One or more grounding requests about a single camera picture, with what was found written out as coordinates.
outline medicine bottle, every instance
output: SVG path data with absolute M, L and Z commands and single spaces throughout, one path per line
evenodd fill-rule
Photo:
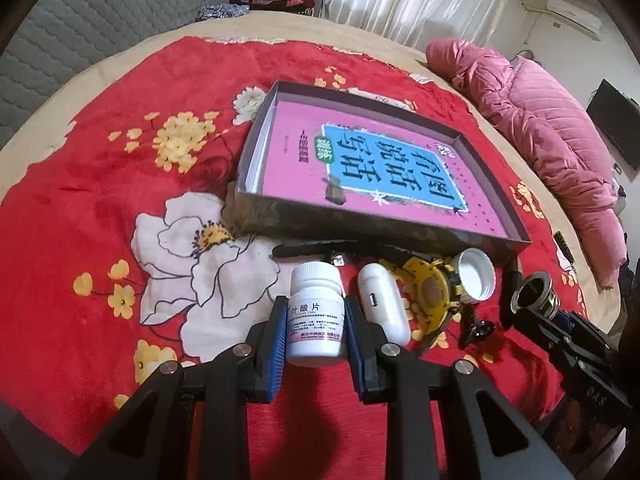
M 318 368 L 344 360 L 341 291 L 340 271 L 330 264 L 307 262 L 293 269 L 287 310 L 289 363 Z

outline wall-mounted tv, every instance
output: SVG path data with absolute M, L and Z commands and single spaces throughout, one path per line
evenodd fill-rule
M 640 168 L 640 108 L 603 79 L 587 113 L 620 155 L 634 169 Z

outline red blanket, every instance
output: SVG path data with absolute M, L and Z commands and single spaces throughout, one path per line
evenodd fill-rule
M 74 452 L 159 362 L 213 358 L 286 288 L 265 258 L 273 242 L 233 234 L 221 200 L 278 79 L 383 94 L 462 132 L 533 240 L 524 273 L 546 270 L 562 307 L 584 312 L 544 212 L 462 99 L 358 53 L 242 41 L 184 38 L 150 56 L 78 114 L 0 208 L 0 397 Z M 499 289 L 479 317 L 497 322 Z M 531 420 L 556 405 L 559 376 L 535 345 L 498 329 L 461 352 L 459 332 L 450 323 L 426 357 L 466 355 Z M 357 402 L 346 366 L 287 367 L 276 402 L 249 409 L 256 478 L 381 477 L 385 420 L 383 406 Z

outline quilted headboard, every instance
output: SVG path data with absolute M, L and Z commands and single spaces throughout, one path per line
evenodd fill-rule
M 228 0 L 39 0 L 0 57 L 0 148 L 51 95 L 101 59 Z

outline air conditioner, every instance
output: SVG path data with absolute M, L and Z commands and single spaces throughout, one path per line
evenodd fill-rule
M 564 0 L 548 0 L 546 8 L 563 18 L 577 23 L 577 25 L 580 25 L 583 28 L 586 28 L 594 35 L 599 36 L 602 22 L 597 16 L 594 16 L 590 12 L 581 9 L 580 7 L 576 7 Z

